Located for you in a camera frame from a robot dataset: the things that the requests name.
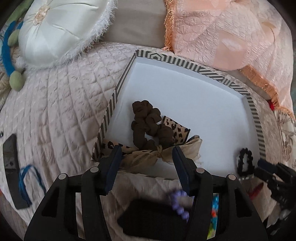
red object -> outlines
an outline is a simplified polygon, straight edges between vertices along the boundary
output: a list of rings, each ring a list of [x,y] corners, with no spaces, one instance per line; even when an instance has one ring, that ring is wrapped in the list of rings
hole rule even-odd
[[[268,100],[267,102],[268,102],[268,104],[269,104],[269,108],[270,108],[272,111],[274,111],[274,104],[272,103],[272,101],[271,101],[271,100]]]
[[[249,192],[249,198],[253,200],[255,197],[258,196],[259,192],[262,190],[264,183],[260,183],[257,187],[254,188],[253,191]]]
[[[217,214],[216,214],[215,210],[212,210],[212,217],[213,218],[217,217]]]

beige quilted blanket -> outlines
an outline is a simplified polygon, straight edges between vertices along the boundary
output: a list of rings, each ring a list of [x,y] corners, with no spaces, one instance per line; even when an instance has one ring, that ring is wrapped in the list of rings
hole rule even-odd
[[[90,161],[93,145],[108,101],[129,59],[136,49],[163,52],[160,49],[128,44],[98,43],[79,59],[59,68],[25,71],[26,83],[20,92],[12,90],[0,113],[0,189],[13,206],[8,190],[2,144],[12,134],[17,135],[20,167],[33,164],[39,170],[48,189],[57,176],[85,172],[94,166]],[[283,160],[281,136],[274,114],[267,102],[249,87],[258,109],[266,144],[266,159],[272,163]],[[25,178],[32,206],[17,210],[29,224],[43,192],[30,173]],[[102,198],[103,210],[113,240],[130,240],[117,225],[117,218],[131,199],[165,200],[166,193],[180,187],[179,181],[149,178],[134,174],[118,174],[107,197]],[[275,202],[264,186],[254,204],[262,219],[271,213]],[[82,230],[80,199],[77,197],[77,216]]]
[[[0,110],[3,107],[10,90],[9,77],[6,73],[0,72]]]

smartphone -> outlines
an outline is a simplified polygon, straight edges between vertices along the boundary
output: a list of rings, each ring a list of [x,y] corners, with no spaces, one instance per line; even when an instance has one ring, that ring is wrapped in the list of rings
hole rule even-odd
[[[27,208],[19,191],[20,167],[17,158],[17,136],[12,134],[3,144],[3,161],[9,192],[16,209]]]

peach fringe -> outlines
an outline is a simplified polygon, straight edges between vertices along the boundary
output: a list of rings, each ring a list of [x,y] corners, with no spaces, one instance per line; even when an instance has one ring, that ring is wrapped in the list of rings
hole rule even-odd
[[[279,95],[275,86],[273,86],[269,81],[267,81],[267,79],[265,79],[260,73],[258,73],[253,66],[247,65],[240,69],[240,72],[256,86],[262,88],[271,97],[271,102],[273,103],[276,110],[282,110],[291,118],[295,119],[294,113],[292,113],[289,109],[280,106]]]
[[[164,0],[167,9],[167,15],[165,17],[165,46],[162,50],[173,52],[173,29],[174,29],[174,1],[175,0]]]

white tray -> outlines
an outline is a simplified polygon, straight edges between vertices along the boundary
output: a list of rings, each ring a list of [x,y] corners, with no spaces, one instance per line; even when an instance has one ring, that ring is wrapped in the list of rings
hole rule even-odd
[[[94,147],[94,161],[99,160],[103,138],[134,147],[132,103],[142,100],[148,100],[162,116],[191,129],[188,138],[200,136],[197,165],[211,174],[236,175],[236,158],[242,148],[252,151],[254,164],[265,159],[261,124],[246,90],[193,62],[137,50],[110,100]],[[162,160],[139,172],[178,178],[174,166]]]

